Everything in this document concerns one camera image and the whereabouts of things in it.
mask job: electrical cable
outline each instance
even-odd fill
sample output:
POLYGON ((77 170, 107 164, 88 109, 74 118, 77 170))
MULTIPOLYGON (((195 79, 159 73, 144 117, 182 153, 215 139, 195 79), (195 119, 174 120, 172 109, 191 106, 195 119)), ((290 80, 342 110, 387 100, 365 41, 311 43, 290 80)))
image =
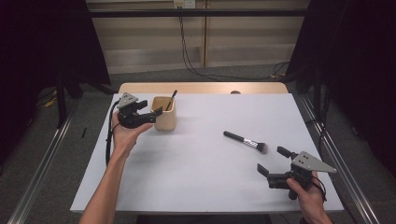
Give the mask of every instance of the electrical cable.
POLYGON ((111 138, 113 137, 113 131, 111 129, 111 120, 113 119, 113 111, 114 107, 120 102, 120 100, 116 101, 113 106, 111 106, 110 109, 110 114, 108 115, 108 132, 107 132, 107 139, 106 139, 106 166, 108 165, 108 162, 110 161, 110 148, 111 148, 111 138))
POLYGON ((284 66, 285 66, 285 64, 288 64, 289 62, 283 62, 283 63, 277 63, 275 66, 274 66, 274 74, 273 74, 273 76, 274 76, 274 82, 276 81, 276 74, 280 71, 280 69, 282 69, 284 66))
MULTIPOLYGON (((224 75, 201 74, 201 73, 199 73, 192 66, 191 61, 190 61, 190 57, 189 57, 189 53, 187 52, 187 45, 186 45, 186 39, 185 39, 185 35, 184 35, 184 24, 183 24, 183 18, 182 17, 179 17, 179 23, 180 23, 181 44, 182 44, 182 51, 183 51, 183 61, 184 61, 184 64, 185 64, 186 68, 189 70, 189 72, 191 72, 191 73, 193 73, 193 74, 195 74, 197 76, 206 77, 206 78, 215 80, 217 82, 220 82, 220 80, 216 79, 215 77, 227 77, 227 78, 243 79, 243 80, 250 80, 250 81, 259 81, 259 80, 264 80, 264 79, 271 78, 271 77, 275 76, 275 75, 269 75, 269 76, 265 76, 265 77, 250 78, 250 77, 231 77, 231 76, 224 76, 224 75)), ((289 62, 276 64, 275 68, 274 68, 274 71, 276 70, 277 66, 282 64, 282 66, 280 68, 278 68, 277 71, 276 71, 276 72, 279 72, 279 70, 287 63, 289 63, 289 62)))

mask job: hand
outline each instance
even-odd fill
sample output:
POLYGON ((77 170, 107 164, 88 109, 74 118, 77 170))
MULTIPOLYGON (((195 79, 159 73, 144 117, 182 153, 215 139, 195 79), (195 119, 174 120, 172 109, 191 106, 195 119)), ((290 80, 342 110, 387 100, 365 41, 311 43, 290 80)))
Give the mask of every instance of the hand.
MULTIPOLYGON (((318 178, 317 172, 312 172, 312 175, 318 178)), ((312 178, 312 181, 320 186, 317 179, 312 178)), ((298 194, 300 209, 305 221, 308 223, 332 223, 324 211, 323 198, 319 189, 311 185, 305 190, 292 178, 287 179, 287 182, 290 188, 298 194)))
POLYGON ((139 134, 147 131, 152 127, 151 123, 145 123, 134 129, 127 129, 120 125, 118 118, 119 111, 113 113, 112 127, 113 138, 114 138, 114 151, 113 154, 119 154, 124 157, 124 159, 129 157, 132 148, 136 144, 137 137, 139 134))

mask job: metal frame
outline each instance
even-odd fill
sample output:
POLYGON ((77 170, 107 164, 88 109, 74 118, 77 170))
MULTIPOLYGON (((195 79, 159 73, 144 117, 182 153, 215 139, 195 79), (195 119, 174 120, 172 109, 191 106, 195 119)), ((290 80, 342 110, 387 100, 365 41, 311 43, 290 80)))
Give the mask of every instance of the metal frame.
MULTIPOLYGON (((316 116, 313 110, 314 106, 312 105, 311 101, 307 97, 304 97, 302 98, 302 102, 306 112, 309 115, 309 118, 314 119, 316 116)), ((329 133, 325 129, 323 130, 323 124, 321 122, 316 122, 315 128, 318 132, 318 135, 323 132, 323 144, 327 149, 330 157, 332 158, 335 168, 343 179, 349 194, 351 195, 353 201, 358 207, 359 212, 361 213, 361 217, 364 219, 364 222, 370 224, 380 223, 374 213, 372 206, 370 205, 363 191, 359 187, 352 173, 350 173, 349 169, 347 168, 347 165, 344 162, 340 152, 338 151, 338 148, 335 145, 334 141, 330 137, 329 133)))

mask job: black curtain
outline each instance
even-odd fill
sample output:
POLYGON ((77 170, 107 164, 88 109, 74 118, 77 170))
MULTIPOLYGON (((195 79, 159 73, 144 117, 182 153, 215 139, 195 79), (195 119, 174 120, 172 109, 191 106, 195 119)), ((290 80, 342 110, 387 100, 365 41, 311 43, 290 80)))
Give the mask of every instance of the black curtain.
POLYGON ((88 12, 85 1, 0 2, 0 162, 32 119, 38 93, 57 78, 110 84, 92 19, 71 12, 88 12))

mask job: black cable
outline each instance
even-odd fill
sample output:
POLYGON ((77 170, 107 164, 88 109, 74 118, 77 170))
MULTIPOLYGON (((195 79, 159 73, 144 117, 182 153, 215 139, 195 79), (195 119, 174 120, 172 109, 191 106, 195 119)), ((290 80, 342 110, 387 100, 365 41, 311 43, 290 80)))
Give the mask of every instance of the black cable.
POLYGON ((114 107, 120 102, 120 100, 116 101, 113 106, 111 106, 110 114, 108 115, 108 132, 107 132, 107 143, 106 143, 106 166, 110 161, 110 147, 111 147, 111 138, 113 137, 113 130, 111 129, 111 120, 113 119, 113 111, 114 107))
POLYGON ((277 64, 274 66, 274 74, 273 74, 273 76, 274 76, 274 82, 276 81, 276 74, 280 71, 280 69, 282 69, 282 68, 285 66, 285 64, 288 64, 288 63, 289 63, 289 62, 277 63, 277 64))
POLYGON ((326 201, 327 201, 327 199, 326 199, 326 188, 324 187, 323 182, 321 182, 321 180, 319 180, 319 178, 317 178, 317 177, 315 177, 315 176, 312 176, 312 178, 316 179, 316 180, 320 183, 320 186, 319 186, 319 185, 316 184, 314 181, 311 181, 312 186, 314 186, 315 188, 317 188, 317 189, 320 190, 320 193, 321 193, 321 195, 322 195, 323 202, 326 202, 326 201))
POLYGON ((38 98, 37 98, 37 101, 43 99, 44 97, 49 96, 51 93, 53 93, 53 92, 55 92, 55 91, 56 91, 56 88, 53 88, 50 92, 48 92, 48 93, 46 93, 46 94, 44 94, 44 95, 38 97, 38 98))
POLYGON ((201 73, 199 73, 192 66, 191 61, 190 61, 190 57, 189 57, 189 53, 187 52, 187 45, 186 45, 186 39, 185 39, 185 36, 184 36, 184 24, 183 24, 183 18, 182 17, 179 17, 179 23, 180 23, 181 44, 182 44, 182 51, 183 51, 183 61, 184 61, 184 64, 185 64, 186 68, 189 70, 189 72, 191 72, 191 73, 193 73, 193 74, 195 74, 197 76, 206 77, 206 78, 215 80, 217 82, 220 82, 220 80, 218 80, 216 78, 213 78, 213 77, 227 77, 227 78, 259 81, 259 80, 264 80, 264 79, 267 79, 267 78, 270 78, 270 77, 273 76, 273 75, 269 75, 269 76, 266 76, 266 77, 250 78, 250 77, 231 77, 231 76, 224 76, 224 75, 201 74, 201 73))

